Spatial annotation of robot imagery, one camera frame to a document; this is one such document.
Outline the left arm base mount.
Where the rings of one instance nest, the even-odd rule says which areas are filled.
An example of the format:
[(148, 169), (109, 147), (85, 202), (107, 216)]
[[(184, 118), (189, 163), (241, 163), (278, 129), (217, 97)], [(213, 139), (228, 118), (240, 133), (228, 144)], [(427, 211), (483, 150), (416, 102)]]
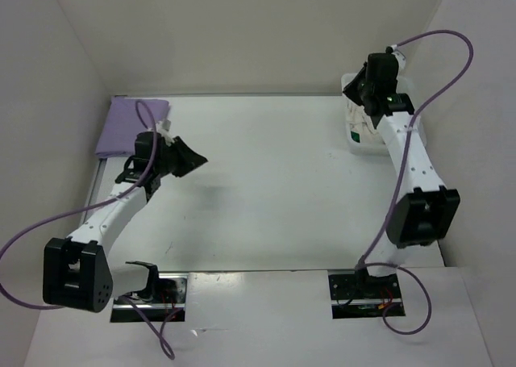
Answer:
[[(188, 276), (186, 274), (161, 274), (156, 288), (129, 292), (125, 298), (133, 302), (151, 323), (185, 321), (185, 303)], [(111, 323), (142, 323), (144, 320), (131, 304), (117, 298), (110, 313)]]

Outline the purple t shirt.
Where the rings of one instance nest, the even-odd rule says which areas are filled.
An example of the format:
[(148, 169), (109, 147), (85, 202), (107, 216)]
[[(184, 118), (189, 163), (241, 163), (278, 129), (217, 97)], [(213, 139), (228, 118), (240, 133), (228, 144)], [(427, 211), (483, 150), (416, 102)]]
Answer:
[(111, 98), (106, 121), (95, 149), (97, 158), (127, 157), (134, 153), (136, 136), (150, 126), (147, 111), (139, 106), (145, 124), (141, 123), (135, 102), (135, 99), (121, 96)]

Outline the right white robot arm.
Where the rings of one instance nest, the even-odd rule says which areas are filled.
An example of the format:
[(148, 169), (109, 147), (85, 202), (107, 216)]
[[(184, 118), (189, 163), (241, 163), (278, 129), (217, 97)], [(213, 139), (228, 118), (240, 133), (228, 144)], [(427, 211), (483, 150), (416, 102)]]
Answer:
[(358, 260), (362, 272), (353, 284), (363, 297), (373, 296), (415, 248), (444, 239), (460, 204), (458, 190), (447, 187), (431, 163), (410, 96), (397, 90), (398, 72), (394, 54), (372, 53), (343, 88), (371, 119), (397, 174), (385, 221)]

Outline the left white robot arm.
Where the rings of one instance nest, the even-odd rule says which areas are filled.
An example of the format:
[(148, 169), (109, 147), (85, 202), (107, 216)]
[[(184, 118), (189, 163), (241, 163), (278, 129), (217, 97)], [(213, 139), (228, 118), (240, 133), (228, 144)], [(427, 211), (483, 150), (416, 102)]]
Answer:
[(128, 261), (111, 269), (108, 254), (124, 228), (160, 188), (163, 177), (184, 177), (207, 159), (180, 137), (153, 131), (135, 139), (135, 152), (99, 207), (68, 237), (52, 238), (44, 248), (43, 300), (47, 304), (98, 313), (111, 298), (132, 293), (143, 302), (161, 291), (156, 265)]

